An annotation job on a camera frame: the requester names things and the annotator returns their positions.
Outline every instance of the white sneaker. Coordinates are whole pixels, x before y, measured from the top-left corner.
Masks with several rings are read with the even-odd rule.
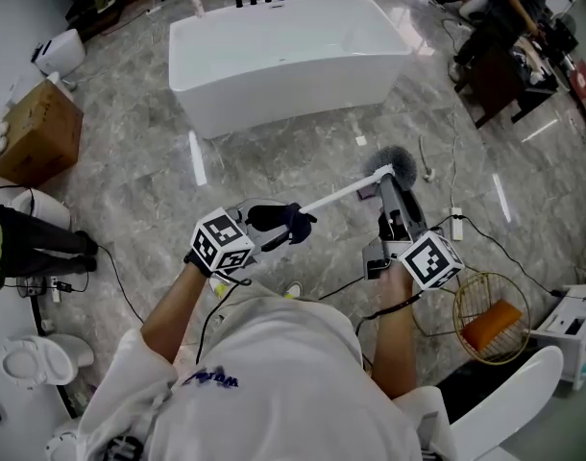
[[[455,60],[451,60],[448,68],[449,78],[456,84],[459,84],[464,79],[464,67]]]
[[[299,299],[302,294],[304,294],[304,287],[298,281],[291,282],[286,292],[284,292],[284,296],[287,299]]]
[[[209,278],[208,283],[209,288],[212,289],[212,292],[218,297],[218,299],[225,297],[225,294],[227,294],[230,287],[230,284],[227,281],[214,276]]]

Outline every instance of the bathtub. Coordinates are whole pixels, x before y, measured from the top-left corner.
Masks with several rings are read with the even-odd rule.
[[[169,86],[204,138],[381,103],[410,53],[373,0],[274,0],[171,25]]]

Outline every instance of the soap bottle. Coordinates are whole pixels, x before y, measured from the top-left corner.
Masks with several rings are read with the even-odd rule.
[[[204,6],[201,3],[201,0],[190,0],[193,4],[193,9],[195,10],[195,15],[198,17],[203,17],[206,13],[204,12]]]

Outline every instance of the cardboard packaging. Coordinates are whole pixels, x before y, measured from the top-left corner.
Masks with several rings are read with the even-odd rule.
[[[0,177],[36,187],[75,164],[83,116],[50,81],[37,85],[5,116],[8,146]]]

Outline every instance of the hand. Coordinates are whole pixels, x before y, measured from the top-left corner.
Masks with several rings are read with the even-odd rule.
[[[380,308],[403,303],[412,295],[412,277],[399,261],[392,261],[380,274]]]
[[[530,22],[530,24],[527,26],[527,30],[530,33],[530,35],[535,39],[547,43],[547,41],[545,40],[545,33],[541,31],[534,22]]]

